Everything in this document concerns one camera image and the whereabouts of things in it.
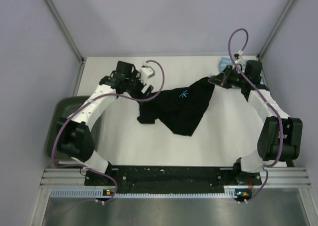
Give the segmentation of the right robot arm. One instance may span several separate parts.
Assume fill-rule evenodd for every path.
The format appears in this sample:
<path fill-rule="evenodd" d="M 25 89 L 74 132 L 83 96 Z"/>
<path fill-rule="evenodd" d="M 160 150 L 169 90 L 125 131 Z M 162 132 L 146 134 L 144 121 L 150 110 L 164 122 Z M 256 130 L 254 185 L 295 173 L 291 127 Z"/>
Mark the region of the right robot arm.
<path fill-rule="evenodd" d="M 259 172 L 267 161 L 295 160 L 300 154 L 303 122 L 290 117 L 272 98 L 268 87 L 262 83 L 262 69 L 260 61 L 248 60 L 240 71 L 226 66 L 218 75 L 209 78 L 209 83 L 222 88 L 239 88 L 263 122 L 257 149 L 239 158 L 240 167 L 232 171 L 232 179 L 237 184 L 248 181 L 250 173 Z"/>

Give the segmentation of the black t-shirt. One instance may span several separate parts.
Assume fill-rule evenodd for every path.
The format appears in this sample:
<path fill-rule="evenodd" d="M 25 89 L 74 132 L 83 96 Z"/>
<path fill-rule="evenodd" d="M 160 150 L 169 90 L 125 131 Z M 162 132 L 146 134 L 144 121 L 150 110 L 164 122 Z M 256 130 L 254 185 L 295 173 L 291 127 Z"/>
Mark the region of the black t-shirt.
<path fill-rule="evenodd" d="M 137 120 L 154 124 L 159 119 L 174 134 L 192 136 L 209 107 L 215 85 L 204 77 L 188 87 L 164 90 L 139 108 Z"/>

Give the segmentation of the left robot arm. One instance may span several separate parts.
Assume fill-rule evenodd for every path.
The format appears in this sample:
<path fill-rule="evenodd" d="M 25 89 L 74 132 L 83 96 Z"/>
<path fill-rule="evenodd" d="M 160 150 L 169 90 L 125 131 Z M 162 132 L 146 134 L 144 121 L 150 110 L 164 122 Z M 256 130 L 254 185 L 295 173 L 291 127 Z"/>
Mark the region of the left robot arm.
<path fill-rule="evenodd" d="M 57 166 L 57 152 L 67 155 L 89 170 L 96 172 L 95 178 L 101 184 L 111 182 L 111 163 L 95 149 L 91 130 L 104 111 L 118 98 L 126 98 L 139 103 L 153 99 L 153 86 L 148 83 L 156 71 L 147 60 L 137 69 L 134 64 L 118 61 L 111 74 L 100 79 L 88 99 L 68 117 L 62 117 L 56 124 L 51 161 Z"/>

